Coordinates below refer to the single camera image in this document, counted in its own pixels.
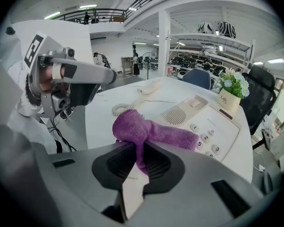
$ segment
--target ceiling light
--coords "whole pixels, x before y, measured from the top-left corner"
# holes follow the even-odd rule
[[[94,8],[94,7],[96,7],[96,6],[97,6],[96,4],[93,4],[93,5],[84,5],[84,6],[80,6],[80,9]]]
[[[273,63],[282,63],[284,62],[283,59],[275,59],[275,60],[271,60],[271,61],[268,61],[269,63],[273,64]]]
[[[53,14],[51,14],[51,15],[49,15],[49,16],[46,16],[44,19],[53,18],[53,17],[55,17],[55,16],[57,16],[57,15],[59,15],[59,14],[60,14],[60,12],[56,12],[56,13],[53,13]]]
[[[177,41],[177,43],[178,43],[178,44],[180,44],[180,45],[186,45],[186,44],[183,44],[183,43],[181,43],[181,42],[178,42],[178,41]]]

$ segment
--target potted plant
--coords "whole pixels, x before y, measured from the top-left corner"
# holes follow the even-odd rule
[[[240,104],[241,99],[248,97],[249,84],[240,72],[226,70],[220,73],[219,84],[222,89],[219,92],[217,101],[231,114],[234,114]]]

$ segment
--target white table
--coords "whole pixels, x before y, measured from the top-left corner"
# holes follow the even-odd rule
[[[145,119],[152,119],[186,98],[195,95],[199,95],[210,103],[218,105],[215,100],[217,94],[214,92],[168,77],[158,79],[161,80],[163,86],[154,92],[149,100],[163,102],[146,101],[138,107],[138,112],[143,114]],[[96,94],[94,100],[86,106],[85,111],[88,148],[114,143],[115,137],[112,133],[112,126],[116,117],[112,115],[112,107],[119,103],[131,104],[135,99],[139,98],[138,87],[146,86],[151,81],[158,79],[145,80]],[[253,172],[251,137],[244,111],[240,106],[234,115],[234,119],[241,124],[242,129],[222,163],[248,182],[251,182]]]

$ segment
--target speaker grille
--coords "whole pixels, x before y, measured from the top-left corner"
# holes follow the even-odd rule
[[[186,119],[186,113],[179,108],[174,106],[165,112],[161,113],[161,116],[170,124],[178,125],[182,124]]]

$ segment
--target fan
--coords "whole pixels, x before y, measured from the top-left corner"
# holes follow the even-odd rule
[[[142,65],[145,69],[157,70],[158,69],[158,58],[152,52],[146,52],[142,56]]]

